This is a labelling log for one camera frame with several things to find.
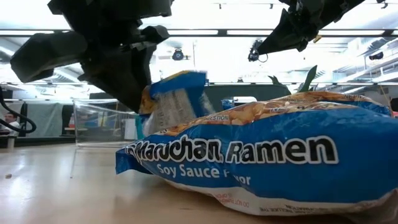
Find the person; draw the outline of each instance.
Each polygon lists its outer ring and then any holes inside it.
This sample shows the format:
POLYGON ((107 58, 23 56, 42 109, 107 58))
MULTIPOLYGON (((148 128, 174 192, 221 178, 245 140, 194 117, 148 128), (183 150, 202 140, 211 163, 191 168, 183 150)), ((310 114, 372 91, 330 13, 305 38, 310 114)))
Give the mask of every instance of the person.
MULTIPOLYGON (((5 120, 5 122, 9 123, 11 126, 19 128, 19 123, 17 121, 16 115, 14 115, 12 113, 6 113, 6 115, 4 115, 4 120, 5 120)), ((11 128, 5 127, 4 125, 1 127, 0 132, 8 133, 9 135, 17 135, 18 134, 17 131, 14 131, 11 128)))

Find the maruchan ramen bag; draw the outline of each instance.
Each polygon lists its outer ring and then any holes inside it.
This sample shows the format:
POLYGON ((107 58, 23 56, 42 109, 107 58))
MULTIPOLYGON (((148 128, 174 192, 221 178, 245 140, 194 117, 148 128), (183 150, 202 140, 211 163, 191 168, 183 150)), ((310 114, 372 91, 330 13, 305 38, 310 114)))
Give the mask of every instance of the maruchan ramen bag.
POLYGON ((214 113, 204 93, 206 72, 182 71, 142 92, 139 114, 144 134, 214 113))
POLYGON ((118 151, 116 171, 253 215, 397 223, 398 120, 367 98, 333 96, 298 93, 169 127, 118 151))

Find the blue plastic bag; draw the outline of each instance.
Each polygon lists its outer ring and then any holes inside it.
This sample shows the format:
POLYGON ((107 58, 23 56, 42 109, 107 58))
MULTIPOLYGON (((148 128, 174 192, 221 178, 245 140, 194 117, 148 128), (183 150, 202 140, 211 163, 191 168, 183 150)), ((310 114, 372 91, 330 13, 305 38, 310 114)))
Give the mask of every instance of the blue plastic bag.
POLYGON ((116 171, 151 173, 253 215, 380 206, 398 187, 398 120, 317 94, 248 103, 151 134, 116 154, 116 171))
POLYGON ((205 82, 206 72, 182 71, 146 88, 140 108, 144 134, 214 113, 205 82))

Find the ceiling camera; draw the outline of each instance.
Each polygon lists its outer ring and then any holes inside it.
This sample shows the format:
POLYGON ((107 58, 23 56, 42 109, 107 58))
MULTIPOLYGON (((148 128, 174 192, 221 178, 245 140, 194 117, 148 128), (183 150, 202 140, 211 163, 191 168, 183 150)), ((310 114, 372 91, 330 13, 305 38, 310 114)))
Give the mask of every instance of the ceiling camera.
POLYGON ((175 49, 173 54, 173 60, 182 60, 184 59, 184 54, 181 49, 175 49))
POLYGON ((380 59, 382 59, 383 57, 384 57, 383 52, 380 52, 380 53, 377 53, 377 54, 374 54, 374 55, 370 55, 370 56, 369 56, 369 59, 370 59, 370 60, 380 60, 380 59))

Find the black cable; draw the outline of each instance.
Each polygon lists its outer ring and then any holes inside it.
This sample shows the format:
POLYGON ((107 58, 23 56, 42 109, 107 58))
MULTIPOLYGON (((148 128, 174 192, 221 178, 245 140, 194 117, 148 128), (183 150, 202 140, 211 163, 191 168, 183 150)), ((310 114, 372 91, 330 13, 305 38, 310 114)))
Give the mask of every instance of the black cable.
POLYGON ((266 56, 267 56, 267 59, 265 60, 265 61, 261 61, 260 60, 260 55, 258 55, 259 56, 259 58, 257 59, 257 61, 259 61, 259 62, 261 62, 261 63, 266 63, 267 61, 268 61, 268 54, 266 54, 266 56))
POLYGON ((22 115, 22 114, 19 114, 19 113, 13 111, 12 109, 10 109, 10 108, 7 106, 6 102, 4 102, 4 97, 3 97, 3 95, 2 95, 2 88, 1 88, 1 86, 0 86, 0 104, 1 104, 2 107, 4 107, 4 109, 8 110, 8 111, 9 111, 10 113, 12 113, 14 116, 18 116, 18 117, 20 117, 20 118, 26 120, 28 123, 30 123, 30 125, 32 126, 32 128, 31 128, 30 130, 24 130, 24 129, 21 129, 21 128, 17 128, 17 127, 12 126, 11 124, 5 122, 5 121, 2 120, 2 119, 0 119, 0 124, 4 125, 5 127, 9 128, 9 129, 11 129, 11 130, 13 130, 13 131, 17 131, 17 132, 19 132, 19 133, 28 134, 28 133, 32 133, 32 132, 34 132, 34 131, 36 130, 36 124, 35 124, 31 119, 27 118, 26 116, 24 116, 24 115, 22 115))

